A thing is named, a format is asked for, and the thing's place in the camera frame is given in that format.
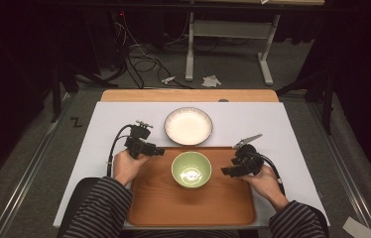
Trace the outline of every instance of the human hand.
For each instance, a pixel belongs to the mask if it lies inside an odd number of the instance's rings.
[[[151,157],[140,154],[137,160],[133,159],[128,151],[122,151],[114,157],[113,176],[124,186],[132,181],[140,168],[149,161]]]
[[[261,196],[268,199],[277,212],[288,205],[289,201],[282,194],[272,168],[263,166],[255,176],[243,176],[240,178],[250,183]]]

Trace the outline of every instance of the striped shirt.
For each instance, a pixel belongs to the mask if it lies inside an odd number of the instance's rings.
[[[131,203],[132,193],[120,182],[101,178],[63,237],[119,237]],[[275,238],[325,237],[317,216],[308,206],[296,201],[274,215],[269,223]],[[134,237],[237,238],[238,233],[231,230],[138,230]]]

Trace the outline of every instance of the gray carpet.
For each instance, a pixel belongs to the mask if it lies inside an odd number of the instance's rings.
[[[197,47],[202,50],[210,48],[206,45]],[[193,88],[204,88],[201,86],[202,78],[216,75],[222,82],[218,88],[269,88],[264,85],[260,68],[255,61],[254,48],[257,47],[261,47],[260,43],[253,42],[244,46],[222,46],[211,52],[196,53],[194,81],[188,85]],[[278,89],[295,80],[309,47],[309,44],[293,46],[289,42],[272,46],[268,62],[275,85],[271,88]],[[186,84],[184,82],[185,49],[166,48],[164,51],[151,50],[151,53],[153,57],[163,62],[171,75],[177,76],[178,81]],[[157,69],[141,74],[146,86],[164,86],[160,83]],[[123,74],[116,82],[120,87],[135,87],[128,73]],[[69,104],[44,152],[43,162],[7,232],[4,232],[5,237],[57,236],[58,231],[53,227],[53,221],[94,105],[102,91],[103,88],[82,85],[79,93],[71,95],[67,100]],[[309,171],[330,220],[330,237],[351,237],[342,226],[349,216],[355,220],[360,220],[360,217],[352,200],[349,199],[348,190],[328,140],[333,140],[337,145],[370,211],[371,167],[356,143],[343,112],[339,110],[338,101],[332,113],[333,136],[327,137],[318,124],[317,116],[311,109],[312,105],[305,103],[303,95],[303,91],[292,92],[281,97],[281,101],[285,103]],[[0,215],[51,126],[51,98],[49,97],[45,102],[47,105],[45,111],[27,128],[20,143],[1,170]],[[77,125],[81,127],[74,127],[73,118],[77,118]],[[270,237],[268,230],[261,230],[260,234],[263,238]]]

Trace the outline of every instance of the person's left hand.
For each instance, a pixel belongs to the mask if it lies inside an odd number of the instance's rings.
[[[128,151],[118,153],[114,158],[113,176],[124,186],[132,181],[140,168],[149,161],[151,157],[140,154],[138,159],[133,159]]]

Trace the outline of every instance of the white plate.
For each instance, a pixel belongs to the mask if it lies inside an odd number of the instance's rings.
[[[185,146],[197,145],[205,141],[211,134],[210,117],[194,107],[179,108],[165,121],[165,131],[171,140]]]

